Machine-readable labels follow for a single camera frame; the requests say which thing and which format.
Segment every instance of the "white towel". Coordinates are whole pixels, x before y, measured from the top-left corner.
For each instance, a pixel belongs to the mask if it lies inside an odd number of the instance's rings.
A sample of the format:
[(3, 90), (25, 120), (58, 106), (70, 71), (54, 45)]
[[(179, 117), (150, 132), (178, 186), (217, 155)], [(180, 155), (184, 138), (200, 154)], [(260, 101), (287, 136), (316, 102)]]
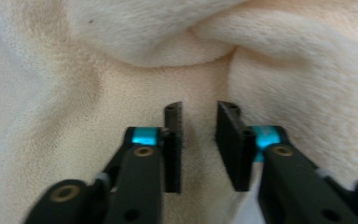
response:
[(90, 183), (126, 127), (161, 126), (177, 101), (183, 194), (164, 195), (164, 223), (256, 220), (213, 141), (217, 100), (352, 187), (358, 1), (0, 0), (0, 224), (57, 181)]

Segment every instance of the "blue marking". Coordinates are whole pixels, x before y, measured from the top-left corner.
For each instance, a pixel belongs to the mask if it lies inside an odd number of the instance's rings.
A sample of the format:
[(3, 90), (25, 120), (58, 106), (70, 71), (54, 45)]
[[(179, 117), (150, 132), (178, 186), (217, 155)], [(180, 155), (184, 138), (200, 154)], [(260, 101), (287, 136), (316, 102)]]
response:
[(133, 144), (156, 146), (158, 128), (135, 128), (132, 136)]
[(272, 144), (280, 143), (281, 138), (277, 130), (272, 126), (252, 126), (252, 128), (256, 133), (255, 145), (258, 148), (255, 161), (263, 162), (263, 151)]

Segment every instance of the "beige cloth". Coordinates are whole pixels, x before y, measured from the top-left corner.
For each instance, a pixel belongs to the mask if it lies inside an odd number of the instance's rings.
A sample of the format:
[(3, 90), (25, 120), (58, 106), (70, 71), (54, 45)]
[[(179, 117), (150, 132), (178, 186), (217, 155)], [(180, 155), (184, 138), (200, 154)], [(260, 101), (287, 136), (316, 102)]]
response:
[(351, 187), (358, 1), (0, 0), (0, 224), (50, 184), (92, 181), (126, 127), (161, 126), (177, 101), (183, 194), (164, 196), (164, 223), (256, 220), (213, 142), (217, 100), (283, 126)]

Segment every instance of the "terry cloth surface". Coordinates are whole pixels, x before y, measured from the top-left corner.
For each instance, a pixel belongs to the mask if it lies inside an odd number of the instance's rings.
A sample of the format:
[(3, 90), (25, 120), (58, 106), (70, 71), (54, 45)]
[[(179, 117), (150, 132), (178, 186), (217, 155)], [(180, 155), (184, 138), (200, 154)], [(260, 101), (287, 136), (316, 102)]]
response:
[(358, 1), (0, 0), (0, 224), (57, 181), (92, 181), (126, 127), (161, 126), (177, 101), (183, 194), (164, 195), (164, 223), (257, 223), (213, 141), (217, 100), (352, 187)]

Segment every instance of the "fabric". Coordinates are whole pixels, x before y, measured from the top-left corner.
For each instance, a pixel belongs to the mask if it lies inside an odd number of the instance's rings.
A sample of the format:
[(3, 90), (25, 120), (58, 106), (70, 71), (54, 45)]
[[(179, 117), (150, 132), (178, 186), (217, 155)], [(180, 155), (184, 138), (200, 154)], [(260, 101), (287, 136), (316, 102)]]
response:
[(57, 181), (90, 183), (126, 127), (177, 101), (183, 194), (164, 195), (164, 223), (258, 223), (255, 186), (233, 191), (213, 141), (217, 100), (351, 188), (358, 0), (0, 0), (0, 224)]

